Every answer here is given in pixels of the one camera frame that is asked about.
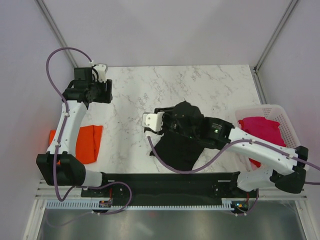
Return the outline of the black t shirt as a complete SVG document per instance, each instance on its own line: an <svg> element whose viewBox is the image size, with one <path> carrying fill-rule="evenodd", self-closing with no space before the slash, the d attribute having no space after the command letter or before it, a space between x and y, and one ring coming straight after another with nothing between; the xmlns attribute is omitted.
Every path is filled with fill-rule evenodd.
<svg viewBox="0 0 320 240"><path fill-rule="evenodd" d="M197 106L187 101L175 105L173 113L178 115L202 114ZM173 132L163 134L154 148L166 165L178 171L191 171L204 150L197 139L190 139Z"/></svg>

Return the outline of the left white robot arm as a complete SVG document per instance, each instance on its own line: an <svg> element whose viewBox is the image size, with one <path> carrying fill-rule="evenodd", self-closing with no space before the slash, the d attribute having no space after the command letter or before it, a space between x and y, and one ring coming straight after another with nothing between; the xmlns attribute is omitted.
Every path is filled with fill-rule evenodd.
<svg viewBox="0 0 320 240"><path fill-rule="evenodd" d="M112 80L106 77L108 67L77 67L72 80L62 93L62 110L59 123L46 153L38 154L36 164L49 186L92 187L99 197L106 196L110 185L103 173L87 170L76 158L76 142L82 120L90 103L109 104L112 97Z"/></svg>

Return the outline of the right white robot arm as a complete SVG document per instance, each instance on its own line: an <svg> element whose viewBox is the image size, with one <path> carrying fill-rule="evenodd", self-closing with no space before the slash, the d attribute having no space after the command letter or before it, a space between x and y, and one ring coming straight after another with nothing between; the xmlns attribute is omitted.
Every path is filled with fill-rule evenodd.
<svg viewBox="0 0 320 240"><path fill-rule="evenodd" d="M265 164L267 167L263 169L233 173L229 191L235 197L272 186L299 194L305 185L309 154L306 147L288 148L268 142L223 119L206 117L188 102L143 113L142 126L157 135L173 133L196 141L204 148L218 150L218 157L229 151Z"/></svg>

